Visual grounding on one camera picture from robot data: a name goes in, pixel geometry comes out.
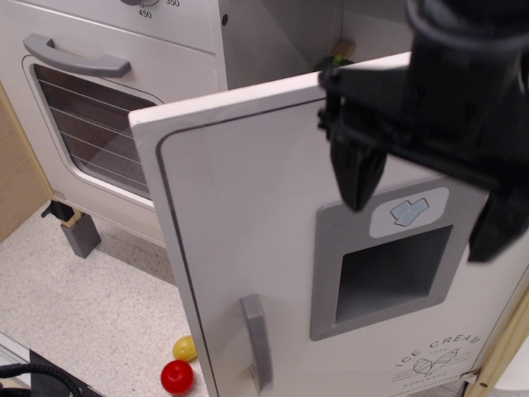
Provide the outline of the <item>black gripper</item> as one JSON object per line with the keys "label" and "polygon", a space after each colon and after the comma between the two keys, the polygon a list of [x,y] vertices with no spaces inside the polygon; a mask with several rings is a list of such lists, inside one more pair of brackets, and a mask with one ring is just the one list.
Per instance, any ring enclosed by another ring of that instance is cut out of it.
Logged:
{"label": "black gripper", "polygon": [[487,262],[528,229],[528,56],[416,41],[407,65],[327,68],[319,125],[343,201],[361,211],[395,155],[489,194],[469,238]]}

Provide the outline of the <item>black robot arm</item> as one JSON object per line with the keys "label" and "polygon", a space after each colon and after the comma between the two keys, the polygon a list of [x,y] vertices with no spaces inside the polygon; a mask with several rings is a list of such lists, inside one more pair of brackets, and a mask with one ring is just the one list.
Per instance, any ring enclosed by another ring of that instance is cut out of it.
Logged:
{"label": "black robot arm", "polygon": [[408,65],[327,68],[319,125],[355,211],[395,155],[488,191],[469,259],[491,261],[528,229],[528,4],[409,1]]}

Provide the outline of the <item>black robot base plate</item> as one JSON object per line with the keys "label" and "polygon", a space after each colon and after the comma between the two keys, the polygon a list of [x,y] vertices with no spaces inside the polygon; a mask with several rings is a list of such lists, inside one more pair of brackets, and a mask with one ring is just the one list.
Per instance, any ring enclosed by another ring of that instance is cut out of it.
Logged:
{"label": "black robot base plate", "polygon": [[[32,350],[30,350],[30,363],[49,366],[55,370],[63,371],[76,384],[82,396],[101,396],[101,394],[99,394],[91,385],[84,383],[82,380],[71,375],[63,368],[57,366],[52,361],[47,360],[46,358]],[[39,396],[71,396],[70,390],[66,387],[66,385],[51,375],[31,374],[31,391],[35,391]]]}

